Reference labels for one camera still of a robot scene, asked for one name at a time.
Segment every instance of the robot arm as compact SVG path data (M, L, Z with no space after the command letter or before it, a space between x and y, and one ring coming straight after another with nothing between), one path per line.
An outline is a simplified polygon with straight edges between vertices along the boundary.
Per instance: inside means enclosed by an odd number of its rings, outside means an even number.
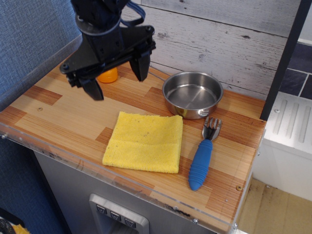
M103 100L96 81L101 73L127 61L139 81L148 74L150 54L155 49L152 26L135 26L145 13L130 0L71 0L82 43L60 67L72 87L83 87L94 100ZM128 5L142 18L125 22L122 9ZM123 22L127 27L120 27Z

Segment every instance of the dark tile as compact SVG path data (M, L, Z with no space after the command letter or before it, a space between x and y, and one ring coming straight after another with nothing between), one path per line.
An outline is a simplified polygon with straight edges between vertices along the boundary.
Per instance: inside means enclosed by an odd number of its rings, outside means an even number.
M279 91L298 96L306 77L305 73L287 69Z
M312 75L309 75L300 96L312 100Z
M297 43L288 68L312 73L312 46Z

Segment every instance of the white wood panel wall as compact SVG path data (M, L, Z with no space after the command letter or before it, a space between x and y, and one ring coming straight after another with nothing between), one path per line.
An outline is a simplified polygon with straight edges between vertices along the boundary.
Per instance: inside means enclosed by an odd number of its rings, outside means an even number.
M152 65L197 70L223 87L265 99L300 0L136 0L155 28ZM127 8L123 18L137 17Z

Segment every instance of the fork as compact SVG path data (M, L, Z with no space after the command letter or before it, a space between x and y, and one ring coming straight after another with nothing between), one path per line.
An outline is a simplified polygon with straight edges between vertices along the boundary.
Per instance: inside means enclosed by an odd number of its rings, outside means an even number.
M221 119L207 117L203 127L204 140L199 144L189 172L189 185L193 191L198 190L204 183L210 164L214 140L221 128Z

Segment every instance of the control panel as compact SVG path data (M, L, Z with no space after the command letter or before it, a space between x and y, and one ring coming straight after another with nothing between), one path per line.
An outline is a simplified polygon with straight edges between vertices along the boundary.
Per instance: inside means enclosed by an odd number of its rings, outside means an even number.
M89 203L99 234L120 233L121 229L126 234L150 233L149 221L133 211L96 194L90 195Z

